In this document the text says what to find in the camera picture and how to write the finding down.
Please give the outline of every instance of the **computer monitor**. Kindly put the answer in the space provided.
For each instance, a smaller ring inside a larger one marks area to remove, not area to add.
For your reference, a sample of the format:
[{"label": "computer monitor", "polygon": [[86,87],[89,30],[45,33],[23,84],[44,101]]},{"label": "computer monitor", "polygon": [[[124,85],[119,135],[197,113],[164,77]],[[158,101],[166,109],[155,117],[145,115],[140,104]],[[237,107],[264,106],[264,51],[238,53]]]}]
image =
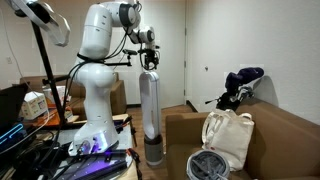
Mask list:
[{"label": "computer monitor", "polygon": [[0,90],[0,136],[17,122],[27,91],[26,83]]}]

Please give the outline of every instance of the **electrical outlet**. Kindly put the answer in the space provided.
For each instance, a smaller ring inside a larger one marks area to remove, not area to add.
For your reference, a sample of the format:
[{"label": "electrical outlet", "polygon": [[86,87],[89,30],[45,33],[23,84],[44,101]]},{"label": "electrical outlet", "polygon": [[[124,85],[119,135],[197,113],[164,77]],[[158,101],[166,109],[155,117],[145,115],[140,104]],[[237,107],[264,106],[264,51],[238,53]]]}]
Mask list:
[{"label": "electrical outlet", "polygon": [[7,63],[8,63],[8,64],[12,64],[12,60],[11,60],[10,57],[6,57],[6,60],[7,60]]}]

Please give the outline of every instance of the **brown couch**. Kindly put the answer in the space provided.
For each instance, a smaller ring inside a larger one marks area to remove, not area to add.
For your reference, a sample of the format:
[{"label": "brown couch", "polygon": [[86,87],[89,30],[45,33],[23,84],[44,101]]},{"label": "brown couch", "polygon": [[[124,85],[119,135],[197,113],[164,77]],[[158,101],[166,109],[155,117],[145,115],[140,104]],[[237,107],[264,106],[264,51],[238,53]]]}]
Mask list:
[{"label": "brown couch", "polygon": [[[320,126],[258,99],[244,101],[237,113],[255,122],[246,164],[229,179],[320,179]],[[187,158],[201,149],[208,113],[166,117],[169,179],[185,180]]]},{"label": "brown couch", "polygon": [[[28,76],[20,78],[20,83],[25,81],[30,82],[33,91],[42,92],[42,79],[47,79],[47,76]],[[56,83],[57,85],[65,85],[65,81]],[[79,120],[86,120],[83,101],[85,100],[85,88],[76,83],[72,83],[69,95],[72,97],[69,102],[73,114],[79,115]],[[127,100],[124,89],[124,81],[119,80],[119,74],[115,73],[115,83],[113,84],[110,92],[110,103],[112,115],[124,114],[127,110]]]}]

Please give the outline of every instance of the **floor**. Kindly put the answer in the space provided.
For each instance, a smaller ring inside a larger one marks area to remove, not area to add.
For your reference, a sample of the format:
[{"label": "floor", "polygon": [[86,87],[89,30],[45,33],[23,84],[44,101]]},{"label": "floor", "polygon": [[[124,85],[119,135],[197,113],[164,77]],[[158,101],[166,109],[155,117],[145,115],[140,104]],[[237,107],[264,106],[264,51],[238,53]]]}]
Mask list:
[{"label": "floor", "polygon": [[[162,109],[162,137],[163,137],[163,145],[166,144],[165,133],[166,133],[166,125],[165,125],[165,117],[169,114],[176,113],[185,113],[192,112],[192,109],[188,105],[180,105],[170,108]],[[137,147],[134,150],[140,155],[141,163],[139,168],[142,172],[143,180],[166,180],[168,179],[168,173],[166,169],[166,162],[164,161],[157,167],[149,167],[146,163],[145,153],[144,153],[144,132],[142,125],[142,112],[141,108],[129,108],[127,109],[127,113],[132,116],[132,124],[136,129],[136,139],[137,139]]]}]

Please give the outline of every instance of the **white canvas bag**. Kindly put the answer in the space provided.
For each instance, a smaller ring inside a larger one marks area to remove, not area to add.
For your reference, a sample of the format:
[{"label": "white canvas bag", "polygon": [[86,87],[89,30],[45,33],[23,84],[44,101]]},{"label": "white canvas bag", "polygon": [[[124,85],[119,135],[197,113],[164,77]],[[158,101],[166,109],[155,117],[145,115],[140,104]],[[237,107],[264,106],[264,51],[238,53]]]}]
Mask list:
[{"label": "white canvas bag", "polygon": [[241,170],[254,126],[251,118],[248,113],[238,116],[232,110],[213,110],[202,128],[202,148],[215,150],[224,156],[231,171]]}]

